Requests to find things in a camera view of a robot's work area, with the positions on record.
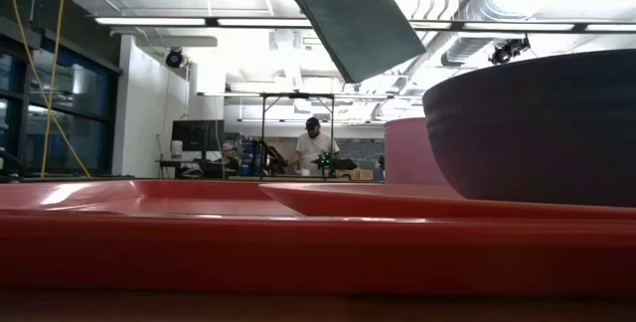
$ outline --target fluorescent light fixture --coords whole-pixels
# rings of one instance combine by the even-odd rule
[[[256,92],[201,92],[201,94],[209,97],[260,97],[260,93]]]
[[[275,123],[305,123],[306,119],[273,119],[266,118],[265,122],[275,122]],[[239,118],[237,122],[253,122],[253,123],[262,123],[262,119],[258,118]],[[321,123],[329,124],[331,121],[329,120],[321,120]],[[334,124],[385,124],[384,121],[373,121],[373,120],[364,120],[364,119],[336,119],[334,120]]]
[[[322,45],[322,42],[318,38],[303,38],[302,45]]]
[[[353,98],[353,99],[388,99],[391,98],[388,94],[354,94],[354,93],[336,93],[336,98]]]
[[[410,22],[410,25],[414,29],[428,29],[428,30],[445,30],[450,29],[450,23],[444,22]]]
[[[636,32],[636,24],[589,24],[585,31]]]
[[[490,31],[563,31],[568,32],[572,30],[574,24],[552,24],[552,23],[465,23],[463,29],[465,30],[490,30]]]
[[[221,27],[270,27],[270,28],[306,28],[311,29],[311,23],[307,19],[219,19]]]
[[[287,120],[285,119],[271,119],[271,118],[266,118],[265,122],[286,122]],[[237,119],[237,122],[258,122],[261,123],[262,119],[257,119],[257,118],[239,118]]]
[[[206,19],[203,18],[101,17],[95,18],[95,21],[112,26],[206,26]]]

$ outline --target dark gray bowl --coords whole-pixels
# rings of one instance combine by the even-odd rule
[[[475,71],[423,104],[437,164],[466,198],[636,206],[636,50]]]

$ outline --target pink cylinder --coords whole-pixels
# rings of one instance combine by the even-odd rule
[[[428,141],[426,118],[385,124],[385,174],[389,184],[448,185]]]

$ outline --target seated person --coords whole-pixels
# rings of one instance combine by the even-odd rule
[[[226,169],[239,170],[237,151],[237,148],[231,142],[223,144],[223,164],[225,164]],[[221,159],[217,159],[213,163],[221,163]]]

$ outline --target cap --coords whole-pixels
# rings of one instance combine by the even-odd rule
[[[227,150],[232,150],[232,149],[237,149],[233,144],[231,144],[230,142],[226,142],[223,144],[223,150],[224,152]]]
[[[318,118],[311,117],[307,119],[307,122],[305,122],[305,129],[314,129],[314,127],[319,125],[320,125],[320,121],[318,120]]]

